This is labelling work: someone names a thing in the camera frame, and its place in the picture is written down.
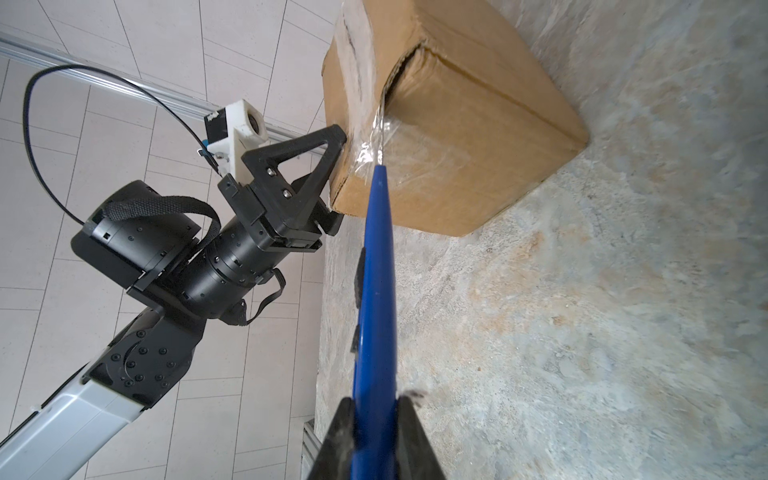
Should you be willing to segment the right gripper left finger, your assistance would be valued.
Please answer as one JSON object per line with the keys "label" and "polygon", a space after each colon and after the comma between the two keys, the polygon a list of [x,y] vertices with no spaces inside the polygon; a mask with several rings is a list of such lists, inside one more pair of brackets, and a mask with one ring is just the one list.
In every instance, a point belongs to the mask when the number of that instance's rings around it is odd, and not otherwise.
{"label": "right gripper left finger", "polygon": [[349,480],[355,451],[355,403],[344,397],[334,414],[308,480]]}

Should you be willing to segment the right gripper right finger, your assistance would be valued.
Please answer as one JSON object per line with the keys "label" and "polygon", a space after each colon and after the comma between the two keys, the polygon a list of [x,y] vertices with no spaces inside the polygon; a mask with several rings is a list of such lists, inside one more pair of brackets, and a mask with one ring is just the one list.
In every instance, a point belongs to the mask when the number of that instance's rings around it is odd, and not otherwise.
{"label": "right gripper right finger", "polygon": [[413,401],[407,396],[397,401],[395,460],[399,480],[446,479]]}

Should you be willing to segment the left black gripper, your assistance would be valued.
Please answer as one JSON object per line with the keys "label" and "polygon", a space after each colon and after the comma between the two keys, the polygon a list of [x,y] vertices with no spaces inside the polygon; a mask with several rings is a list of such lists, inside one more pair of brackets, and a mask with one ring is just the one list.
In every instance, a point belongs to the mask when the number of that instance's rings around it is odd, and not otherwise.
{"label": "left black gripper", "polygon": [[314,252],[321,236],[338,233],[344,215],[329,208],[324,191],[346,143],[332,125],[242,157],[253,181],[228,174],[218,188],[256,245],[265,252]]}

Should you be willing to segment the blue utility knife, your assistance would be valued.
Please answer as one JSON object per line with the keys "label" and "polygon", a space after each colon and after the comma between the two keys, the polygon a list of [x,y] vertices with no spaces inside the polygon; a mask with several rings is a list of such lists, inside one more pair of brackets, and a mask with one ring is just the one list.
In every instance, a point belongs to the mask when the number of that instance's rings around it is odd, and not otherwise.
{"label": "blue utility knife", "polygon": [[352,479],[396,477],[396,294],[392,214],[381,127],[365,222],[364,264],[355,362]]}

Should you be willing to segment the brown taped cardboard box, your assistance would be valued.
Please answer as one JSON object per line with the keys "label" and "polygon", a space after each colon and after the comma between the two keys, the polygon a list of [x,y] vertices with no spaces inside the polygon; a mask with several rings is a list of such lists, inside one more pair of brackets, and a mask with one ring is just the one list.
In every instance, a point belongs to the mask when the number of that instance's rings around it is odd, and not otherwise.
{"label": "brown taped cardboard box", "polygon": [[462,237],[578,155],[589,133],[515,28],[484,1],[346,1],[322,68],[347,141],[330,200],[364,217],[388,172],[394,224]]}

